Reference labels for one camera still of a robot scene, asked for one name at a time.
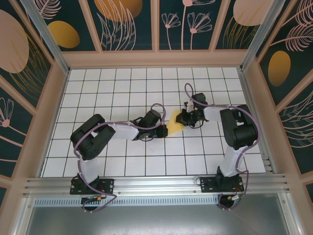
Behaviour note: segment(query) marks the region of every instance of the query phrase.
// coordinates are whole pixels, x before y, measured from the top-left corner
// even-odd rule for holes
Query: yellow triangular piece
[[[181,113],[180,110],[173,111],[171,115],[171,119],[169,120],[167,124],[168,136],[171,134],[177,133],[178,131],[182,131],[185,128],[182,124],[176,122],[176,117],[180,113]]]

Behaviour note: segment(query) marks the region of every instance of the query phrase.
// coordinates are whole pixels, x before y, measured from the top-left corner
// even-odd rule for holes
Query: yellow object
[[[282,85],[288,77],[291,60],[287,53],[279,50],[273,54],[268,66],[268,79],[273,86]]]
[[[48,28],[59,46],[65,48],[78,46],[79,35],[70,24],[64,21],[54,21],[48,25]]]
[[[180,113],[181,113],[180,110],[174,110],[173,111],[173,113],[171,115],[171,119],[167,124],[168,136],[171,134],[177,133],[179,131],[183,131],[183,129],[185,128],[183,125],[176,122],[176,117]]]
[[[142,9],[142,0],[94,0],[94,3],[103,16],[115,22],[126,21],[123,15],[127,14],[127,10],[135,18]]]

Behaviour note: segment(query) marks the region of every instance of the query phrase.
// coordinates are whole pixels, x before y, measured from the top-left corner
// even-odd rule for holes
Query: white grid mat
[[[93,114],[105,120],[142,117],[153,103],[166,108],[166,120],[188,100],[185,83],[204,93],[209,104],[245,104],[236,68],[149,68],[71,70],[43,177],[72,177],[78,172],[70,135]],[[215,174],[226,142],[217,122],[150,142],[112,140],[98,157],[100,176]],[[248,151],[241,170],[265,173],[259,147]]]

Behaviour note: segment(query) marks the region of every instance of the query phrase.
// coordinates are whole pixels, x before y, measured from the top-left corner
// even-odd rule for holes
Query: mounting plate
[[[243,180],[241,177],[237,179],[235,185],[243,192],[245,190]],[[216,177],[200,177],[200,186],[201,192],[236,192],[235,187],[219,188]]]
[[[90,184],[92,187],[96,187],[96,190],[113,193],[114,179],[97,179]],[[71,186],[69,193],[71,195],[97,195],[96,192],[88,188],[81,179],[71,180]]]

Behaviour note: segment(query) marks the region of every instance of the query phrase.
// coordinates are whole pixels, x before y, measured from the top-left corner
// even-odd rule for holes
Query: flower illustration
[[[12,130],[16,131],[17,133],[20,133],[24,136],[26,136],[25,133],[13,128],[10,126],[10,119],[12,117],[13,113],[13,108],[14,108],[14,102],[10,99],[8,99],[7,103],[5,103],[5,100],[3,97],[0,98],[0,127],[9,127]],[[7,141],[11,144],[14,144],[16,146],[22,147],[23,145],[20,143],[17,143],[15,141],[9,140],[6,137],[0,136],[0,139]]]
[[[3,97],[0,98],[0,126],[8,127],[10,126],[10,118],[13,113],[14,102],[8,99],[7,104]]]
[[[170,37],[168,35],[168,29],[180,26],[180,21],[179,21],[179,18],[177,16],[177,13],[175,13],[175,14],[170,13],[170,14],[168,14],[168,16],[166,13],[164,13],[164,14],[162,14],[162,20],[163,20],[163,23],[166,27],[168,46],[170,47],[170,50],[172,50],[171,43],[170,43]]]
[[[192,5],[207,5],[214,3],[215,0],[182,0],[182,3],[185,6],[192,6]]]
[[[185,14],[186,8],[189,6],[201,6],[214,3],[215,0],[182,0],[184,4],[184,12],[182,14],[182,27],[181,27],[181,49],[184,50],[184,23],[185,23]]]
[[[210,13],[202,14],[199,13],[195,18],[195,13],[189,13],[188,24],[191,32],[190,49],[192,50],[192,38],[195,33],[203,33],[212,30],[212,25],[209,24],[211,19],[209,17]]]

